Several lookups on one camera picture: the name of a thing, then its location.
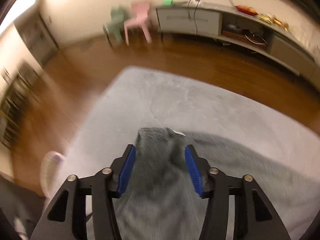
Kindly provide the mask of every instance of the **blue gripper pad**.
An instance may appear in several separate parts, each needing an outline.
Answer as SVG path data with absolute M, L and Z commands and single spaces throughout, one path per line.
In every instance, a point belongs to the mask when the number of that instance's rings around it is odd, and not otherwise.
M 127 156 L 127 159 L 124 161 L 124 165 L 121 169 L 121 172 L 119 174 L 119 184 L 117 189 L 117 192 L 119 193 L 119 195 L 122 195 L 127 189 L 127 185 L 129 183 L 129 179 L 131 176 L 135 159 L 136 159 L 136 148 L 135 146 L 132 146 Z
M 185 159 L 195 192 L 198 193 L 198 195 L 202 198 L 204 195 L 204 190 L 202 188 L 201 174 L 188 146 L 185 149 Z

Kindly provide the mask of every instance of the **brown floor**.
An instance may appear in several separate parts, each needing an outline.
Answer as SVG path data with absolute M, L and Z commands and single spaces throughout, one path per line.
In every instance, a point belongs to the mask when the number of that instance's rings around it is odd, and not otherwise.
M 69 46 L 45 66 L 34 86 L 13 149 L 15 181 L 43 195 L 40 164 L 50 150 L 64 153 L 103 90 L 126 66 L 159 69 L 201 80 L 276 109 L 320 135 L 320 96 L 301 78 L 230 48 L 155 35 L 147 44 L 111 49 L 104 37 Z

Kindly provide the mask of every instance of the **pink chair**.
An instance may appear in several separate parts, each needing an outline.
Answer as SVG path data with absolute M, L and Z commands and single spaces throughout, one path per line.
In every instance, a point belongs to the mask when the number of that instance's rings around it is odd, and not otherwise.
M 149 1 L 140 1 L 131 3 L 131 10 L 136 13 L 135 18 L 131 18 L 124 22 L 125 41 L 129 45 L 128 28 L 140 27 L 143 30 L 144 36 L 148 43 L 152 42 L 150 32 L 148 30 L 149 17 L 148 12 L 150 9 Z

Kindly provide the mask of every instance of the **green plastic chair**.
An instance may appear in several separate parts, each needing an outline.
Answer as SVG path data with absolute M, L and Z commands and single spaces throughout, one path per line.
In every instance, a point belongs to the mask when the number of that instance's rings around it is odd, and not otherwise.
M 112 44 L 109 39 L 109 33 L 114 34 L 118 43 L 122 42 L 121 31 L 124 29 L 124 21 L 129 18 L 129 14 L 125 8 L 119 6 L 118 8 L 111 9 L 111 22 L 102 25 L 103 32 L 110 43 L 110 46 L 112 46 Z

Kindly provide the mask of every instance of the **metal screw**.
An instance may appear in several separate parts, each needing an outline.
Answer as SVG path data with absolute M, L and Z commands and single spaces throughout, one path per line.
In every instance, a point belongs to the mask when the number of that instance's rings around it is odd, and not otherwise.
M 77 178 L 76 175 L 69 175 L 68 178 L 67 178 L 67 180 L 68 180 L 68 181 L 74 181 L 74 180 L 76 180 L 76 178 Z
M 253 177 L 251 175 L 245 175 L 244 180 L 246 181 L 253 181 Z
M 104 168 L 103 170 L 102 170 L 102 173 L 103 174 L 110 174 L 112 172 L 112 169 L 110 169 L 110 168 Z
M 217 168 L 210 168 L 209 172 L 211 174 L 218 174 L 219 173 L 219 170 Z

